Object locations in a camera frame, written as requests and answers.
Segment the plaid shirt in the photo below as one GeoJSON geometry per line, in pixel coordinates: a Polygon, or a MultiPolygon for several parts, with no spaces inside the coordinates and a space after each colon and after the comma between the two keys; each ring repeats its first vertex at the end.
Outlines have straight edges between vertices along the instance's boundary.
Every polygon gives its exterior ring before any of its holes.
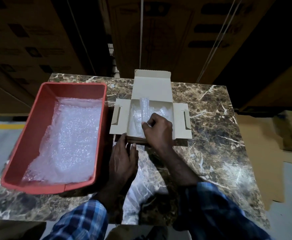
{"type": "MultiPolygon", "coordinates": [[[[243,210],[208,182],[181,190],[178,215],[173,227],[179,231],[188,230],[192,240],[271,239],[245,217],[243,210]]],[[[89,200],[63,215],[43,240],[102,240],[107,225],[105,207],[96,200],[89,200]]]]}

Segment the red bin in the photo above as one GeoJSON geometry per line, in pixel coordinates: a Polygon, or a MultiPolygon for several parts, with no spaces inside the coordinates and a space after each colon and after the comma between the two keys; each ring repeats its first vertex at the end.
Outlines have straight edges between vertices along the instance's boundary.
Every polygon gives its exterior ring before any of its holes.
{"type": "Polygon", "coordinates": [[[45,82],[40,86],[25,127],[12,151],[10,161],[1,178],[1,185],[28,194],[57,194],[93,184],[100,174],[103,159],[104,137],[107,122],[107,85],[103,83],[45,82]],[[39,155],[42,137],[49,125],[55,108],[56,97],[78,99],[102,99],[94,173],[88,181],[46,185],[44,182],[22,182],[28,165],[39,155]]]}

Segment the yellow stripe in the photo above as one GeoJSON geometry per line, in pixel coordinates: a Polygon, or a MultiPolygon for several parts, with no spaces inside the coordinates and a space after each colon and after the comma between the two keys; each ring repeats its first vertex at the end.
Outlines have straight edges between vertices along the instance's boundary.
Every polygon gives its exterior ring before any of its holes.
{"type": "Polygon", "coordinates": [[[24,124],[0,124],[0,130],[18,130],[24,128],[24,124]]]}

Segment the gray floor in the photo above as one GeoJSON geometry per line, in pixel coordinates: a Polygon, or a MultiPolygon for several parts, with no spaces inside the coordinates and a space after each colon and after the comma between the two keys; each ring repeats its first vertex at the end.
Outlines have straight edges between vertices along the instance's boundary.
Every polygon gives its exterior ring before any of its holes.
{"type": "MultiPolygon", "coordinates": [[[[0,121],[0,124],[22,122],[10,122],[0,121]]],[[[20,135],[20,129],[4,130],[0,129],[0,173],[3,169],[5,162],[13,149],[18,136],[20,135]]],[[[284,163],[284,186],[285,186],[285,202],[278,203],[273,202],[270,210],[267,212],[267,216],[270,220],[271,230],[270,234],[277,240],[292,239],[292,164],[284,163]]],[[[49,233],[54,222],[48,222],[47,229],[44,236],[49,233]]],[[[108,232],[114,228],[114,225],[109,225],[108,232]]],[[[133,235],[138,234],[146,235],[150,230],[147,226],[142,226],[139,229],[134,229],[133,235]]],[[[186,239],[186,233],[176,233],[172,229],[169,229],[168,239],[186,239]]]]}

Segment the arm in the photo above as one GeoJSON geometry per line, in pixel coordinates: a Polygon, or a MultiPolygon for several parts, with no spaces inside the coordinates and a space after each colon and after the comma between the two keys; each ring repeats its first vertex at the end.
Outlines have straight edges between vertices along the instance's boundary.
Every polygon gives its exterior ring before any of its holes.
{"type": "Polygon", "coordinates": [[[203,182],[173,150],[172,123],[153,113],[142,123],[146,140],[180,186],[176,230],[188,230],[192,239],[270,239],[245,217],[234,202],[218,188],[203,182]]]}
{"type": "Polygon", "coordinates": [[[128,179],[137,173],[138,151],[135,144],[130,146],[126,146],[126,134],[123,134],[113,147],[106,185],[92,199],[64,214],[43,240],[104,239],[108,226],[107,212],[128,179]]]}

